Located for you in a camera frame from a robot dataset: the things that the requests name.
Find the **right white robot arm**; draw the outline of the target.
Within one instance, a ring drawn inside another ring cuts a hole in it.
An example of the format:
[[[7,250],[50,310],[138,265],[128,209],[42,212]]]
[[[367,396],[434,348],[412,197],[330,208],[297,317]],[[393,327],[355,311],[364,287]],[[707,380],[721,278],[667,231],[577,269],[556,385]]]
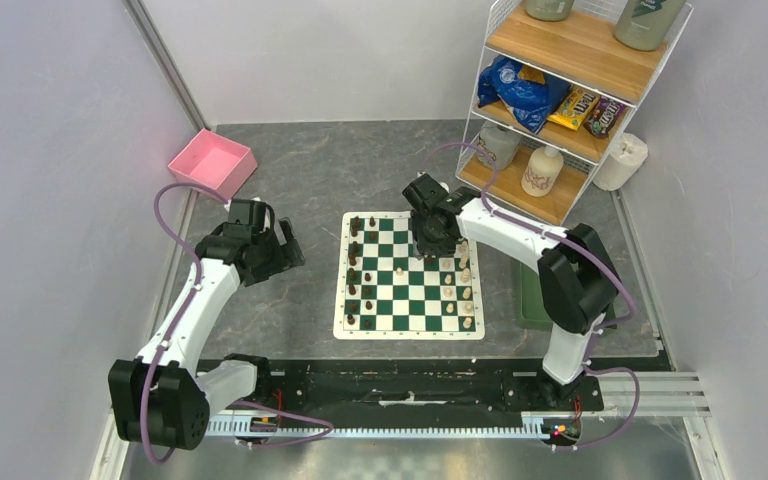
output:
[[[599,235],[587,225],[544,224],[507,210],[484,192],[448,191],[424,173],[402,191],[421,257],[451,257],[463,241],[487,245],[538,276],[542,302],[553,323],[537,382],[539,400],[561,409],[578,392],[591,337],[618,295],[626,293]]]

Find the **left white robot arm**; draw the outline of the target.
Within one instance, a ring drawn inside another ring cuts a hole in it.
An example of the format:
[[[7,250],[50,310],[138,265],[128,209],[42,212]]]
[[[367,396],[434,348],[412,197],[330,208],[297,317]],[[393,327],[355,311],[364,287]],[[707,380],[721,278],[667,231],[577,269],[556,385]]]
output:
[[[172,309],[132,360],[117,360],[108,386],[120,439],[192,450],[211,417],[238,400],[267,405],[274,393],[262,356],[228,354],[200,369],[202,351],[226,303],[250,287],[304,265],[291,221],[258,198],[233,199],[228,218],[188,252],[192,263]]]

